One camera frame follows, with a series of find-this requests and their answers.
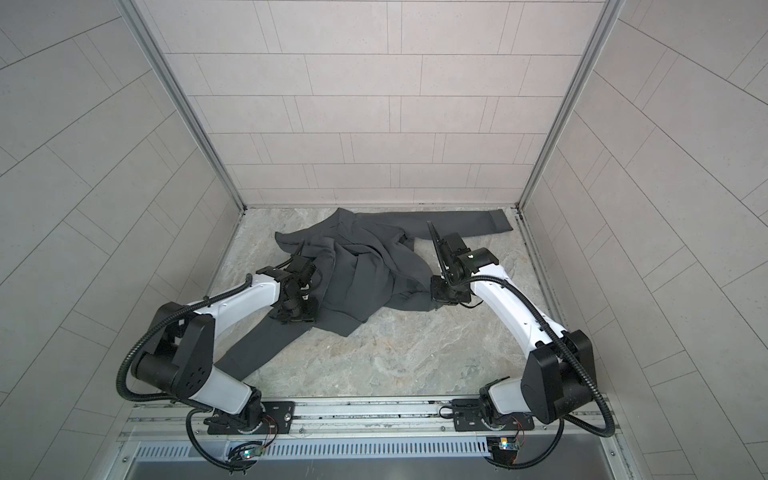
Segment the dark grey zip jacket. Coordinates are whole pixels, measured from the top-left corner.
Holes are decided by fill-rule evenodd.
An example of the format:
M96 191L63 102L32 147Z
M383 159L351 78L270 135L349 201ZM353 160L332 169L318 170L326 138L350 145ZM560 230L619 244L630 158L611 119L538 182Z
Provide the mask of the dark grey zip jacket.
M441 234L462 237L512 228L500 209L354 213L339 208L306 229L276 233L281 250L299 252L317 268L315 320L311 324L264 318L217 361L217 368L243 380L314 326L347 337L383 307L435 309L432 270L414 250L417 239L429 239L430 225Z

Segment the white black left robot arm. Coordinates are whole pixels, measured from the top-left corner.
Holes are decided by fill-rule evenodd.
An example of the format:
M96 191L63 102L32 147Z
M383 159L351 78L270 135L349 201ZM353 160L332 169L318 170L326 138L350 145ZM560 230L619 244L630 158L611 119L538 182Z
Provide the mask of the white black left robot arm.
M178 401L232 416L249 409L260 412L257 390L214 366L215 340L266 307L269 317L281 323L313 322L316 275L310 259L293 256L247 274L242 284L220 294L188 305L163 305L122 361L117 393L132 402Z

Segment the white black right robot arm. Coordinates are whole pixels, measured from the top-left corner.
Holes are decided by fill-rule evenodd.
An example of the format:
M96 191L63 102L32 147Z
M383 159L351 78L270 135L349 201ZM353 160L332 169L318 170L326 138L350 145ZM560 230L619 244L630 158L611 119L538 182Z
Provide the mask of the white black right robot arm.
M456 233L431 231L440 273L431 279L433 299L465 305L478 297L511 332L525 354L519 379L504 378L480 390L484 422L497 428L517 413L549 424L594 400L594 357L590 340L570 332L536 307L512 282L488 249L472 250Z

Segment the left green circuit board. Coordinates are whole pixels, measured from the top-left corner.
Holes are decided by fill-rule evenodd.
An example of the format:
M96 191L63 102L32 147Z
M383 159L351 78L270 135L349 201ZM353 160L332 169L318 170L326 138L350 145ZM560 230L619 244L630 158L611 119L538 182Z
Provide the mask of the left green circuit board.
M247 472L263 455L266 441L249 441L230 448L227 463L232 471Z

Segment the green circuit board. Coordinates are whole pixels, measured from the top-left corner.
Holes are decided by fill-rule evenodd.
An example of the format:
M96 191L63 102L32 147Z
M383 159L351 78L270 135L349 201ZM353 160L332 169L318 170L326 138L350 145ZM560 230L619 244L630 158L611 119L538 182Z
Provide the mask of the green circuit board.
M263 455L266 441L249 441L230 448L227 463L232 471L247 472Z
M515 464L522 446L517 437L487 437L486 443L489 460L505 466Z

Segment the white vent grille strip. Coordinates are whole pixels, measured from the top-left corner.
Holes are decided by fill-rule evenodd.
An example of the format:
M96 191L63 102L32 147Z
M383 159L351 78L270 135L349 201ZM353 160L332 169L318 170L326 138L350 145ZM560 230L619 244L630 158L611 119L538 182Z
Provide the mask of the white vent grille strip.
M287 439L272 443L259 460L471 458L488 457L487 442L475 437L320 438ZM147 442L139 445L141 462L201 461L187 441Z

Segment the right green circuit board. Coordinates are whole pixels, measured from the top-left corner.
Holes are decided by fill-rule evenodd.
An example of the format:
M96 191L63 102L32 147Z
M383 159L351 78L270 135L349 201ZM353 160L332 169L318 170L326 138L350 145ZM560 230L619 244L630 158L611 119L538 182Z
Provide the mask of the right green circuit board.
M489 460L505 466L515 464L522 446L517 437L487 437L486 443Z

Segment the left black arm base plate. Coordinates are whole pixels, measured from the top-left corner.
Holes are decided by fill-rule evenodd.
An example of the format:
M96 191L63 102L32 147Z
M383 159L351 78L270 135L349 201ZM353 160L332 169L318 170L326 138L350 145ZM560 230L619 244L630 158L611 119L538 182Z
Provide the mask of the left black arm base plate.
M246 405L237 415L215 410L203 423L209 435L287 434L295 407L296 403L292 401L260 402Z

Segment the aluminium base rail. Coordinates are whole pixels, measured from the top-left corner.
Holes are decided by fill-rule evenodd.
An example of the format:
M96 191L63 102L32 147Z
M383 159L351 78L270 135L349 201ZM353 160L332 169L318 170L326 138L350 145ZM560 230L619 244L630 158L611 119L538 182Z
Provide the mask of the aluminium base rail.
M520 433L541 431L546 427L519 400L513 407L515 421L501 427L483 420L481 401L476 395L405 396L405 397L338 397L338 398L274 398L266 399L264 409L274 421L267 420L248 435L223 420L206 421L213 413L195 414L192 430L201 441L246 438L298 440L319 438L373 438L489 435L496 430ZM185 418L190 408L181 404L148 403L135 405L120 429L120 440L186 439Z

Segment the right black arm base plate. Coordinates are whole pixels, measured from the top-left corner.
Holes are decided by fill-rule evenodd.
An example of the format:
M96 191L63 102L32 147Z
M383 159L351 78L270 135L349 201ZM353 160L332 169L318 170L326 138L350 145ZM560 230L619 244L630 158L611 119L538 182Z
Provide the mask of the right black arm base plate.
M453 399L440 407L438 415L453 422L457 432L532 431L533 417L525 412L498 413L480 397Z

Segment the aluminium right corner post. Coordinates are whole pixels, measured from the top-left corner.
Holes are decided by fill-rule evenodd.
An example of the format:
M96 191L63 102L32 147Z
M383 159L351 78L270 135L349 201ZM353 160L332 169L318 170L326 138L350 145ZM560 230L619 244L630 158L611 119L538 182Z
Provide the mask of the aluminium right corner post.
M584 53L577 65L577 69L568 85L563 101L557 111L554 122L545 138L544 144L532 169L520 200L517 210L522 213L531 202L535 189L543 177L547 163L549 162L557 142L562 135L567 122L575 109L588 78L593 71L599 55L607 41L610 32L616 23L624 1L608 0L605 2L597 23L587 42Z

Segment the aluminium corner post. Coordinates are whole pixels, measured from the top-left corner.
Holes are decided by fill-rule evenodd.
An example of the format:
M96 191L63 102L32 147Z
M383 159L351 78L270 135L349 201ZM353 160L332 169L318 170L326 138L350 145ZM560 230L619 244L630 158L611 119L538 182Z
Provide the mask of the aluminium corner post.
M137 8L136 2L116 0L115 4L198 148L222 182L225 190L238 208L240 215L243 215L247 211L246 204L243 202L231 176L226 171L224 164L215 151L187 95L183 92L181 85L172 72L170 64L150 32L147 23Z
M520 200L517 210L522 213L531 202L535 189L543 177L547 163L549 162L557 142L562 135L567 122L575 109L588 78L593 71L599 55L607 41L610 32L616 23L624 1L608 0L605 2L597 23L587 42L584 53L577 65L577 69L568 85L563 101L557 111L554 122L545 138L544 144L532 169Z

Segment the aluminium left corner post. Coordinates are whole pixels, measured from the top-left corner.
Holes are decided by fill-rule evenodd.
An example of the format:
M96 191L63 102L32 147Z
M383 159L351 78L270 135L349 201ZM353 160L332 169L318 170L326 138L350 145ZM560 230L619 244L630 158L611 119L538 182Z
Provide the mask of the aluminium left corner post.
M247 211L246 204L243 202L231 176L226 171L224 164L215 151L187 95L183 92L181 85L172 72L170 64L150 32L147 23L137 8L136 2L116 0L115 4L198 148L222 182L225 190L238 208L240 215L243 215Z

